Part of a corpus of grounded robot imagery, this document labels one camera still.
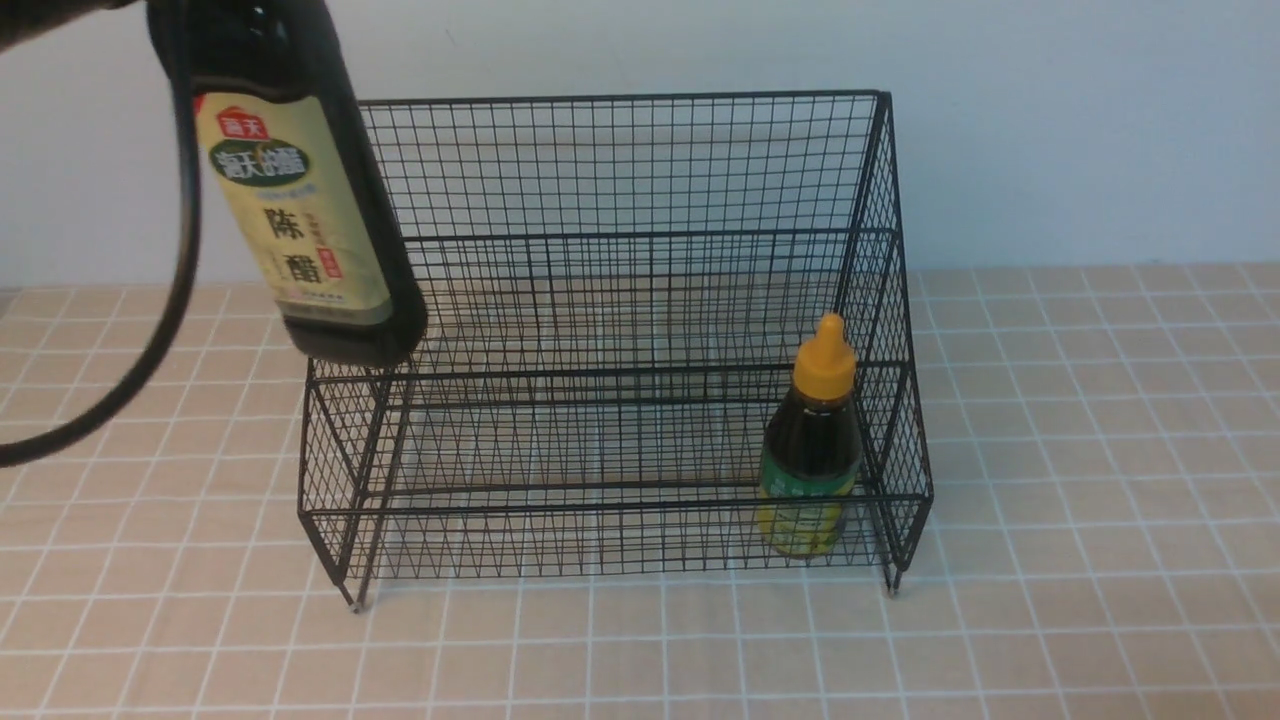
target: beige tile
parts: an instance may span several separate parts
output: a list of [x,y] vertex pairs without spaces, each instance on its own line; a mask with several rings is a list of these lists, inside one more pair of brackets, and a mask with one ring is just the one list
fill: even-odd
[[969,644],[983,689],[1055,689],[1053,674],[1034,634],[974,634]]
[[1267,497],[1251,478],[1213,478],[1196,483],[1204,512],[1212,520],[1271,518]]
[[280,684],[283,705],[346,705],[355,694],[358,648],[296,648]]
[[1204,296],[1213,315],[1224,323],[1266,323],[1271,320],[1267,306],[1248,292],[1224,292]]
[[987,329],[987,310],[979,300],[931,300],[929,314],[940,331]]
[[184,455],[216,455],[227,436],[228,420],[187,420],[173,423],[164,443],[164,454],[169,457]]
[[940,527],[991,527],[1000,523],[996,500],[987,483],[956,484],[933,505],[933,516]]
[[1236,351],[1244,357],[1274,357],[1280,354],[1280,328],[1275,323],[1229,325],[1226,334],[1231,337],[1234,347],[1215,345],[1211,352],[1216,356],[1234,357]]
[[963,638],[896,637],[893,651],[908,692],[974,689],[973,667]]
[[1088,720],[1133,720],[1146,716],[1142,698],[1129,691],[1066,693],[1066,708],[1071,717]]
[[200,366],[196,368],[196,380],[233,383],[248,380],[257,355],[257,350],[206,350]]
[[822,720],[822,701],[814,698],[749,698],[748,712],[755,720]]
[[0,697],[5,708],[38,708],[60,662],[58,655],[0,655]]
[[739,628],[745,634],[794,634],[809,632],[805,587],[795,583],[739,585]]
[[972,270],[925,270],[920,281],[929,297],[977,297]]
[[132,503],[120,542],[178,543],[187,537],[196,503],[183,500],[145,500]]
[[[1213,416],[1213,409],[1203,397],[1151,397],[1147,401],[1151,404],[1151,410],[1155,413],[1160,425],[1167,433],[1217,433],[1222,429]],[[1185,442],[1187,439],[1170,438],[1170,442],[1176,451],[1178,442]],[[1219,438],[1211,439],[1215,442],[1219,441]],[[1190,452],[1198,450],[1194,442],[1189,443],[1189,446]]]
[[214,659],[204,705],[271,705],[284,670],[283,650],[224,650]]
[[1226,570],[1226,557],[1204,524],[1153,525],[1147,529],[1165,570]]
[[1048,324],[1056,328],[1097,327],[1102,324],[1092,297],[1042,297]]
[[1083,436],[1094,432],[1088,407],[1079,400],[1029,400],[1027,409],[1036,430],[1042,436]]
[[1059,483],[1076,523],[1126,523],[1137,519],[1125,486],[1117,479]]
[[983,268],[973,272],[978,287],[987,297],[1032,295],[1030,278],[1021,268]]
[[369,642],[435,642],[440,637],[444,602],[443,592],[379,592],[365,620],[372,625]]
[[516,592],[449,591],[444,637],[449,641],[502,641],[516,634]]
[[1087,295],[1089,292],[1089,286],[1085,283],[1080,268],[1032,268],[1028,273],[1036,292],[1039,295]]
[[49,707],[113,707],[124,689],[133,653],[70,653],[63,664]]
[[1254,623],[1253,609],[1234,575],[1174,575],[1174,593],[1192,625]]
[[142,644],[159,601],[154,597],[96,598],[84,615],[76,647],[134,648]]
[[1080,532],[1094,573],[1153,573],[1160,569],[1142,528],[1098,525]]
[[986,307],[997,328],[1043,328],[1048,324],[1034,297],[987,299]]
[[997,333],[1000,347],[1010,363],[1057,361],[1062,356],[1048,331],[1004,331]]
[[1014,382],[1028,400],[1079,397],[1066,364],[1012,365]]
[[987,466],[987,477],[992,480],[1044,480],[1051,478],[1041,443],[1037,441],[984,441],[979,446],[979,452]]
[[1055,331],[1062,346],[1062,355],[1070,361],[1092,363],[1119,360],[1120,350],[1105,328],[1075,328]]
[[1194,395],[1199,392],[1196,378],[1187,364],[1179,360],[1151,360],[1132,363],[1134,378],[1143,395],[1160,397],[1166,395]]
[[211,647],[227,615],[228,596],[165,597],[147,638],[150,647]]
[[1115,469],[1107,459],[1106,447],[1093,438],[1044,439],[1044,455],[1059,478],[1108,478]]
[[1138,265],[1134,269],[1147,292],[1196,291],[1196,284],[1180,265]]
[[667,587],[667,634],[733,634],[733,591],[722,584],[678,584]]
[[86,605],[83,600],[23,600],[14,610],[9,630],[0,637],[0,648],[31,651],[69,647]]
[[946,361],[951,364],[1004,363],[1000,342],[991,332],[955,332],[940,336]]
[[1239,475],[1247,470],[1230,441],[1221,436],[1169,438],[1183,468],[1194,475]]
[[195,543],[246,543],[253,538],[257,500],[204,500],[196,510],[189,542]]
[[420,703],[429,700],[435,653],[436,650],[428,646],[369,648],[356,701]]
[[667,692],[672,696],[741,693],[736,659],[736,639],[667,641]]
[[232,601],[232,611],[223,630],[221,644],[287,646],[293,624],[302,607],[302,596],[241,594]]
[[520,598],[520,637],[571,639],[586,637],[590,593],[586,588],[529,588]]
[[248,553],[241,591],[297,592],[306,589],[315,564],[315,551],[310,546],[268,544],[253,547]]
[[1257,520],[1217,527],[1219,537],[1240,570],[1272,570],[1280,568],[1280,521]]
[[951,574],[957,578],[1016,574],[1009,542],[1000,530],[945,529],[940,537]]
[[163,421],[113,423],[108,425],[99,455],[104,459],[154,457],[168,430],[169,423]]
[[823,689],[828,693],[882,693],[897,689],[886,638],[818,638]]
[[[451,620],[453,618],[453,606],[449,607],[449,618]],[[365,618],[351,612],[338,597],[308,594],[302,601],[302,615],[293,643],[300,646],[360,644],[365,641],[367,630]]]
[[232,592],[244,560],[243,547],[188,546],[178,556],[173,592]]
[[1216,691],[1155,691],[1146,698],[1152,717],[1226,717]]
[[1144,520],[1201,520],[1203,514],[1192,488],[1181,478],[1128,480],[1129,492]]
[[1120,646],[1111,633],[1048,633],[1048,657],[1064,688],[1130,687]]
[[54,544],[108,544],[124,521],[125,511],[128,505],[123,502],[69,505],[54,533]]
[[[902,591],[910,597],[913,588]],[[969,630],[1028,630],[1034,625],[1018,582],[956,580],[956,603]]]
[[1178,603],[1160,577],[1098,578],[1098,588],[1117,628],[1157,628],[1183,624]]
[[910,602],[887,602],[891,632],[959,630],[951,587],[947,583],[918,583],[908,589]]
[[1210,683],[1190,633],[1153,630],[1120,633],[1133,674],[1142,685],[1178,687]]
[[284,450],[292,418],[239,419],[227,433],[228,455],[278,455]]
[[165,457],[157,460],[142,486],[146,497],[198,497],[209,471],[214,466],[209,457]]
[[992,489],[1005,525],[1066,524],[1057,483],[997,483]]
[[964,406],[975,437],[1025,438],[1034,436],[1021,402],[969,402]]
[[820,634],[883,632],[882,594],[878,583],[810,583],[814,630]]
[[[1169,334],[1174,338],[1178,350],[1187,357],[1233,357],[1236,354],[1235,348],[1231,347],[1231,338],[1228,338],[1226,333],[1217,327],[1169,328]],[[1243,347],[1240,351],[1245,356],[1251,355]]]
[[986,697],[988,720],[1065,720],[1057,693]]
[[513,692],[517,700],[585,696],[586,643],[521,644],[516,652]]
[[147,652],[138,659],[124,702],[129,707],[196,705],[212,653]]
[[1151,304],[1156,306],[1160,320],[1166,325],[1203,324],[1215,319],[1204,300],[1194,293],[1156,295],[1151,299]]
[[977,697],[909,697],[911,720],[982,720],[982,701]]
[[591,697],[660,697],[662,694],[660,641],[605,641],[591,644]]
[[1151,302],[1140,296],[1097,297],[1103,322],[1111,327],[1155,325],[1160,322]]
[[1280,683],[1280,656],[1261,628],[1197,630],[1196,635],[1219,683]]
[[1107,626],[1107,612],[1092,579],[1027,580],[1027,592],[1043,629]]
[[978,447],[970,441],[931,442],[929,457],[934,468],[933,480],[937,483],[984,479]]
[[1240,436],[1235,442],[1254,473],[1280,473],[1280,434]]
[[1280,416],[1265,397],[1236,395],[1212,397],[1210,404],[1217,410],[1222,424],[1234,432],[1276,432],[1280,430]]
[[1280,689],[1231,689],[1225,694],[1235,720],[1270,720],[1280,707]]
[[1012,400],[1018,397],[1014,377],[1004,365],[960,365],[951,368],[956,392],[964,400]]
[[29,594],[92,593],[106,555],[106,548],[50,550],[31,580]]
[[1085,398],[1128,397],[1138,395],[1129,370],[1121,363],[1088,363],[1073,365],[1071,374]]

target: black bottle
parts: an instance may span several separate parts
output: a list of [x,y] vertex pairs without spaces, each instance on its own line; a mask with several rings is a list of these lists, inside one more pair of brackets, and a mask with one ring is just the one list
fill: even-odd
[[[161,14],[151,40],[168,69]],[[321,0],[188,0],[201,150],[289,337],[334,363],[404,360],[426,307]]]

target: yellow cap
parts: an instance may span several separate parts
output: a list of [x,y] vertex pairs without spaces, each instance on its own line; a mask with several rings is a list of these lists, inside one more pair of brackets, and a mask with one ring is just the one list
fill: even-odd
[[835,313],[822,316],[818,333],[800,346],[791,382],[814,400],[840,400],[854,389],[858,356],[845,342],[845,320]]

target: black wire basket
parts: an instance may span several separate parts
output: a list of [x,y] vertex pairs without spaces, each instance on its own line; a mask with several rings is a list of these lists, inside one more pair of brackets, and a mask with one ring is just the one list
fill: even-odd
[[[933,486],[886,92],[362,106],[429,331],[388,372],[311,361],[298,514],[374,578],[879,565]],[[865,480],[829,553],[755,521],[764,425],[823,313],[859,352]],[[348,587],[355,583],[355,588]]]

